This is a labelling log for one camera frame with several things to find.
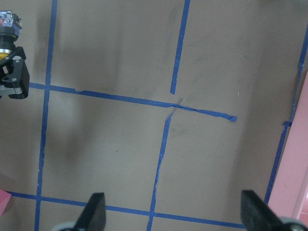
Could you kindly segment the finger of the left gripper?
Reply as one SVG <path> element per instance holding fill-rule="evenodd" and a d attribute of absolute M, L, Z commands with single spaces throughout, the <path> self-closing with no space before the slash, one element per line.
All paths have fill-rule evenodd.
<path fill-rule="evenodd" d="M 29 71 L 23 47 L 16 47 L 0 60 L 0 97 L 25 99 L 29 91 Z"/>

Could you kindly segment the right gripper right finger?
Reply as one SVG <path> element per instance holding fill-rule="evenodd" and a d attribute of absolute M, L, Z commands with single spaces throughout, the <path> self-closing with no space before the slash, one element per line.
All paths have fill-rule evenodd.
<path fill-rule="evenodd" d="M 306 231 L 308 229 L 297 219 L 278 217 L 253 190 L 241 192 L 240 217 L 247 231 Z"/>

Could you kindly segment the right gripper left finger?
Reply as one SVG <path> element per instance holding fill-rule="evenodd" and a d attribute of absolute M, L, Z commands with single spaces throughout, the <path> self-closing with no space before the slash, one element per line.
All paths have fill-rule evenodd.
<path fill-rule="evenodd" d="M 78 219 L 54 226 L 55 231 L 103 231 L 106 226 L 105 196 L 93 193 Z"/>

